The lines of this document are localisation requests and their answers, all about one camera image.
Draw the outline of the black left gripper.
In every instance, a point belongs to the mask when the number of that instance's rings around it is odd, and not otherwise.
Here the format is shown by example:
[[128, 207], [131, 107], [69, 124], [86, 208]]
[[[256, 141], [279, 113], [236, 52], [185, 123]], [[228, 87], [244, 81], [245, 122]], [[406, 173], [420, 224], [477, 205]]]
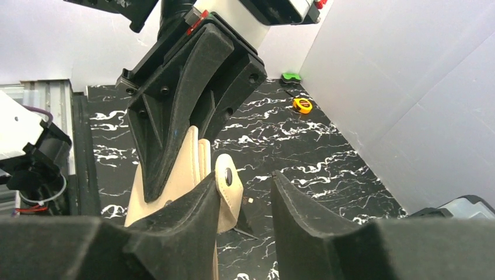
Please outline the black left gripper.
[[[131, 95], [151, 77], [128, 108], [145, 202], [161, 195], [190, 124], [213, 141], [267, 78], [243, 27], [218, 12], [180, 12], [134, 69], [118, 77], [116, 88]], [[225, 61], [234, 50], [229, 38], [248, 54]]]

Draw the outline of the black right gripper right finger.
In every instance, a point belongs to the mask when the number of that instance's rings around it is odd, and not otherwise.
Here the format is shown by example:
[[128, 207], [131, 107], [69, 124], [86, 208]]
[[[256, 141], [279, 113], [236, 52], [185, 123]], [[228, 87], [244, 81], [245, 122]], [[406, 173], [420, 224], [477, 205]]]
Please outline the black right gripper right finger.
[[493, 279], [494, 221], [374, 219], [359, 225], [280, 171], [270, 191], [281, 279]]

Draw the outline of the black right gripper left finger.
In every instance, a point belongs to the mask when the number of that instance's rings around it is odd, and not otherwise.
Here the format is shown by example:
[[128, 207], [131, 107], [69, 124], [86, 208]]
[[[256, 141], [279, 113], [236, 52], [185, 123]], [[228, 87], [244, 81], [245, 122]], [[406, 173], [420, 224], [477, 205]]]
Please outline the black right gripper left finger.
[[1, 220], [2, 279], [212, 279], [214, 173], [161, 210], [119, 226], [95, 216]]

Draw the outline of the beige card holder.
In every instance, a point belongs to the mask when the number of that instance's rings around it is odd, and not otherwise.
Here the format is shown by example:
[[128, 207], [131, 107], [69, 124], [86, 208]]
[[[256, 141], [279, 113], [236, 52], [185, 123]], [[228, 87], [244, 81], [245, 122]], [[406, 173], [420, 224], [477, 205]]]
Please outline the beige card holder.
[[170, 176], [155, 201], [144, 200], [143, 170], [143, 166], [139, 164], [135, 172], [125, 227], [186, 195], [211, 172], [214, 173], [215, 189], [220, 196], [217, 233], [231, 230], [236, 225], [242, 204], [243, 184], [228, 154], [221, 154], [214, 164], [211, 163], [210, 141], [199, 137], [197, 127], [191, 126], [187, 130]]

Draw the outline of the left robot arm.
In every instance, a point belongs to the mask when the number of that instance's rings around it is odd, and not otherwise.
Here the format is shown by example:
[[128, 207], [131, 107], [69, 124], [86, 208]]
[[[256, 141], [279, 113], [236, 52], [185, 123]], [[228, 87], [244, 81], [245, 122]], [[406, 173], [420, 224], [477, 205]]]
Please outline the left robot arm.
[[156, 43], [116, 87], [127, 114], [146, 202], [162, 194], [190, 127], [213, 140], [266, 80], [258, 48], [273, 26], [320, 20], [319, 1], [80, 1], [119, 14], [140, 32], [160, 6]]

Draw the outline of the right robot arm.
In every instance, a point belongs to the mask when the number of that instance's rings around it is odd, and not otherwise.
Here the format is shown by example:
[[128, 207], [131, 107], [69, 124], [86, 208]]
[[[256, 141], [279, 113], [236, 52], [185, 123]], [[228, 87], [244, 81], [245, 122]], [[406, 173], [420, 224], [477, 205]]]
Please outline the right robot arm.
[[[1, 169], [7, 186], [32, 191], [65, 179], [44, 148], [51, 124], [9, 96], [1, 101]], [[271, 208], [282, 279], [493, 279], [494, 220], [376, 219], [357, 225], [300, 192], [279, 171]], [[228, 201], [220, 170], [193, 189], [132, 223], [95, 216], [1, 220], [2, 279], [213, 279], [214, 243], [231, 228], [238, 207]], [[221, 213], [227, 202], [228, 212]]]

